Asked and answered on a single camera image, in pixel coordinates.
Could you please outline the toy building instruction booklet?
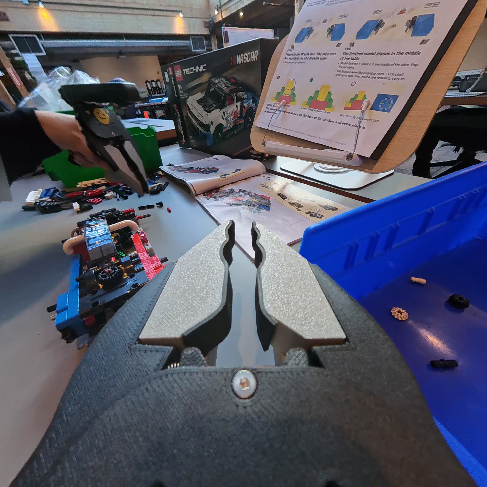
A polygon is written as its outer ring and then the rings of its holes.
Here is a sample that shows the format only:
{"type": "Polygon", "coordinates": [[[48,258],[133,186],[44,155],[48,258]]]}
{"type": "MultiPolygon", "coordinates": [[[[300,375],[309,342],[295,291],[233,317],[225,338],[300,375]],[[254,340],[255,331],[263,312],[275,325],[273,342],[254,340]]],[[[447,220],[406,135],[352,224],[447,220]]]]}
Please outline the toy building instruction booklet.
{"type": "Polygon", "coordinates": [[[254,256],[253,222],[290,246],[302,239],[309,226],[350,210],[267,174],[264,165],[254,159],[213,155],[160,169],[186,185],[217,223],[233,220],[235,241],[250,258],[254,256]]]}

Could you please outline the toy set cardboard box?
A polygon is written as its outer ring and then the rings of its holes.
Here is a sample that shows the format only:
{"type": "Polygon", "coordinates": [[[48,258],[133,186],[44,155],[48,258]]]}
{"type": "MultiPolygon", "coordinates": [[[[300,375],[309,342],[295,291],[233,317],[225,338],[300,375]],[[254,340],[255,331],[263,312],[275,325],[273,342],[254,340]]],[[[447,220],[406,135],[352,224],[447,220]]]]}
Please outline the toy set cardboard box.
{"type": "Polygon", "coordinates": [[[179,146],[210,155],[265,160],[251,128],[277,38],[254,39],[163,67],[179,146]]]}

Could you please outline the toy brick car chassis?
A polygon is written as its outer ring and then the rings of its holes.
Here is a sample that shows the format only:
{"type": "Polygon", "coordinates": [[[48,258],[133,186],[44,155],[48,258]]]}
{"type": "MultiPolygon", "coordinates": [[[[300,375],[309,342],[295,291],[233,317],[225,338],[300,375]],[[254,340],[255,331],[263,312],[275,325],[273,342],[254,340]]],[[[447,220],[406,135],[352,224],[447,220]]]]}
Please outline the toy brick car chassis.
{"type": "Polygon", "coordinates": [[[150,244],[135,209],[110,208],[78,222],[63,251],[71,258],[68,291],[47,308],[66,343],[80,350],[135,293],[167,266],[150,244]]]}

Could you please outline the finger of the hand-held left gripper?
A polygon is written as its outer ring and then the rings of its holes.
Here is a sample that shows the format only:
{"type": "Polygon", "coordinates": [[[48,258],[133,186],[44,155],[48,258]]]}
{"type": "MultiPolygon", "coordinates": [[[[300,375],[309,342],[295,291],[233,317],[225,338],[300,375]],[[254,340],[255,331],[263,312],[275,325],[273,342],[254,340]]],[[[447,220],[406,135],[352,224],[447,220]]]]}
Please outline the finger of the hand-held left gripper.
{"type": "Polygon", "coordinates": [[[123,157],[128,166],[127,177],[129,186],[137,193],[149,193],[149,184],[146,177],[143,161],[137,147],[131,140],[123,143],[123,157]]]}
{"type": "Polygon", "coordinates": [[[125,158],[123,157],[123,144],[117,147],[114,147],[112,145],[106,145],[103,149],[105,151],[104,157],[106,158],[108,165],[110,166],[110,170],[107,172],[107,174],[110,177],[112,176],[115,177],[119,181],[122,181],[123,183],[129,186],[128,183],[130,182],[130,180],[127,177],[128,166],[125,161],[125,158]]]}

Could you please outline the whiteboard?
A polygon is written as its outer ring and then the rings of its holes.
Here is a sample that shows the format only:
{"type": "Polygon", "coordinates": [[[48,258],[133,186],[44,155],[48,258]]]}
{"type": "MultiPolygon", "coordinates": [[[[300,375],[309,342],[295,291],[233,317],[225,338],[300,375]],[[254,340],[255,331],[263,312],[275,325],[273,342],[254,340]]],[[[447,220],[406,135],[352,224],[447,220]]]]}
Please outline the whiteboard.
{"type": "Polygon", "coordinates": [[[272,39],[273,29],[244,28],[244,27],[222,27],[223,46],[229,47],[254,39],[272,39]]]}

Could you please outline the black rolling chair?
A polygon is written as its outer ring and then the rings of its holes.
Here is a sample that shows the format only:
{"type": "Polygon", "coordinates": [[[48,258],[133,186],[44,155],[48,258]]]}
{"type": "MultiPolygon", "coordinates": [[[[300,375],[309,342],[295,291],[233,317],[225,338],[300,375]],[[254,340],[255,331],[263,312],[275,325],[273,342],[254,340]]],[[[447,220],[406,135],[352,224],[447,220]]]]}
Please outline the black rolling chair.
{"type": "Polygon", "coordinates": [[[462,153],[458,162],[474,160],[479,151],[486,152],[486,106],[452,106],[438,111],[415,151],[412,174],[430,178],[433,151],[438,143],[447,143],[462,153]]]}

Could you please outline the printed instruction sheet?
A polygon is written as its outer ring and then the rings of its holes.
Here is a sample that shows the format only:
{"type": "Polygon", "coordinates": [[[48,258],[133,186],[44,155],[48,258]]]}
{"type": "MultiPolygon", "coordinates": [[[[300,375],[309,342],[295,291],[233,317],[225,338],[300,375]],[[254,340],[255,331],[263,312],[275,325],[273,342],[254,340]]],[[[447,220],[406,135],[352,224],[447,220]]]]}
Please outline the printed instruction sheet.
{"type": "Polygon", "coordinates": [[[477,1],[306,1],[254,126],[380,155],[477,1]]]}

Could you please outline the pile of bricks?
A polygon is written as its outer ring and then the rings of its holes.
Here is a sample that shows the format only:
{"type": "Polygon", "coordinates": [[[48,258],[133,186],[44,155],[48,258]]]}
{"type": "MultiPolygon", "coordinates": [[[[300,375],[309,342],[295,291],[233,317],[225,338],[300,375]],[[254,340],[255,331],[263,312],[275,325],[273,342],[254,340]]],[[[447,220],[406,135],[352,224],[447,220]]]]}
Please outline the pile of bricks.
{"type": "Polygon", "coordinates": [[[29,192],[23,211],[37,211],[40,214],[58,213],[73,209],[77,213],[91,210],[105,200],[126,200],[135,191],[123,182],[110,182],[97,178],[77,183],[73,188],[39,188],[29,192]]]}

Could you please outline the blue plastic bin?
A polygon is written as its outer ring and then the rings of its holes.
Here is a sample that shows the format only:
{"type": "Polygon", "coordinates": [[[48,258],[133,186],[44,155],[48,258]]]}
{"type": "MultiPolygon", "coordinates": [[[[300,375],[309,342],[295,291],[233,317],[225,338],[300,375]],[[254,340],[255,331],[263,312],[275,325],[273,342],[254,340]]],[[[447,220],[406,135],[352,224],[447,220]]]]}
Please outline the blue plastic bin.
{"type": "Polygon", "coordinates": [[[318,223],[300,254],[387,332],[447,443],[486,486],[486,162],[318,223]],[[449,305],[453,294],[470,306],[449,305]],[[433,369],[437,359],[459,366],[433,369]]]}

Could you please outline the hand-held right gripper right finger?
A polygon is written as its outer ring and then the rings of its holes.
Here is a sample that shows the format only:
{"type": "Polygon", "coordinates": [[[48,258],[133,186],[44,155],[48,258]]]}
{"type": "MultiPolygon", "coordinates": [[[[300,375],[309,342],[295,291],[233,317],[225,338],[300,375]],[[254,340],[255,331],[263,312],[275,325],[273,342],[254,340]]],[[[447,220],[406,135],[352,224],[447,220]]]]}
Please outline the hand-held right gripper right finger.
{"type": "Polygon", "coordinates": [[[257,268],[255,311],[262,348],[288,351],[342,345],[346,334],[317,271],[261,223],[252,223],[257,268]]]}

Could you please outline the green plastic bin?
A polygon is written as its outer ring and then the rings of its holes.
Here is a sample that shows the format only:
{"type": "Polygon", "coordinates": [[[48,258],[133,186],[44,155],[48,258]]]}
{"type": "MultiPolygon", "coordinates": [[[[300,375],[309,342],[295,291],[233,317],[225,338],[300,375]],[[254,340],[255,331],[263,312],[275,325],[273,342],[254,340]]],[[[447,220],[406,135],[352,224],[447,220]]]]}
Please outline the green plastic bin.
{"type": "MultiPolygon", "coordinates": [[[[123,124],[139,150],[145,170],[150,171],[159,167],[162,161],[154,127],[125,120],[123,124]]],[[[62,181],[64,187],[73,188],[81,182],[105,177],[103,169],[79,167],[72,164],[68,158],[69,153],[62,151],[43,161],[42,166],[52,181],[62,181]]]]}

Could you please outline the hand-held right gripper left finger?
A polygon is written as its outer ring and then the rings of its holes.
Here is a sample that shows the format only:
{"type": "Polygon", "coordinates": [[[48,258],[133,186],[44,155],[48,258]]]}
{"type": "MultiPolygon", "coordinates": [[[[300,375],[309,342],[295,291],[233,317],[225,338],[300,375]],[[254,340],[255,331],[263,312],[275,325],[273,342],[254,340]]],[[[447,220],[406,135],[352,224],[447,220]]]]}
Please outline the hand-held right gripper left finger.
{"type": "Polygon", "coordinates": [[[229,334],[234,221],[219,225],[171,266],[140,332],[143,345],[210,355],[229,334]]]}

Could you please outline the wooden document stand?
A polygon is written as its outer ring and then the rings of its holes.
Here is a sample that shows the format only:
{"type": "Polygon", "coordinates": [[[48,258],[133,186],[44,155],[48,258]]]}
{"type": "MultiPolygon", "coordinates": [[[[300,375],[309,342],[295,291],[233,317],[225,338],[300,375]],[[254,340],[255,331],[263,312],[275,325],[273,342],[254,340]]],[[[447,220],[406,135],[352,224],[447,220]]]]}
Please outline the wooden document stand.
{"type": "Polygon", "coordinates": [[[419,147],[486,1],[306,1],[278,45],[255,150],[375,174],[419,147]]]}

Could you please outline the clear plastic bag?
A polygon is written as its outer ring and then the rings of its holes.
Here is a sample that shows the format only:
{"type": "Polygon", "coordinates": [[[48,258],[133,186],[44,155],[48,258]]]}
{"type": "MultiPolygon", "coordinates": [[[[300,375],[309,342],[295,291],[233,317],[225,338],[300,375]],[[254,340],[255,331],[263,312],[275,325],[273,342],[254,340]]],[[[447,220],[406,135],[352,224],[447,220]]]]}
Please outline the clear plastic bag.
{"type": "Polygon", "coordinates": [[[73,108],[60,96],[58,89],[64,85],[100,83],[97,77],[91,77],[79,70],[59,66],[51,70],[45,81],[42,81],[33,91],[25,97],[18,108],[34,108],[50,112],[72,112],[73,108]]]}

